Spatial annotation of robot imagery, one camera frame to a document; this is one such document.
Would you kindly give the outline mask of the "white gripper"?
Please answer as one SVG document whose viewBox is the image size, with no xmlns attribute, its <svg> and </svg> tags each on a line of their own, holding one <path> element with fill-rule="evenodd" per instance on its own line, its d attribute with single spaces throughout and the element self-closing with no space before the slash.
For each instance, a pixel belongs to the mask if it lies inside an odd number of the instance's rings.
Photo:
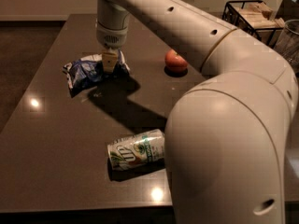
<svg viewBox="0 0 299 224">
<path fill-rule="evenodd" d="M 100 44 L 111 48 L 102 51 L 102 64 L 105 73 L 114 71 L 119 55 L 116 49 L 126 41 L 130 14 L 123 7 L 108 0 L 97 0 L 96 35 Z"/>
</svg>

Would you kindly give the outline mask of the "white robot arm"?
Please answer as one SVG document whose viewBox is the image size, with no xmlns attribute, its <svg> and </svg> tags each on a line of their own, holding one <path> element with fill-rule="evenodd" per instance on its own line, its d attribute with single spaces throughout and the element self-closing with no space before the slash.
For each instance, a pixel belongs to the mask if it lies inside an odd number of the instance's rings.
<svg viewBox="0 0 299 224">
<path fill-rule="evenodd" d="M 206 81 L 174 105 L 165 166 L 177 224 L 285 224 L 284 156 L 298 104 L 288 62 L 180 0 L 98 0 L 98 39 L 131 13 Z"/>
</svg>

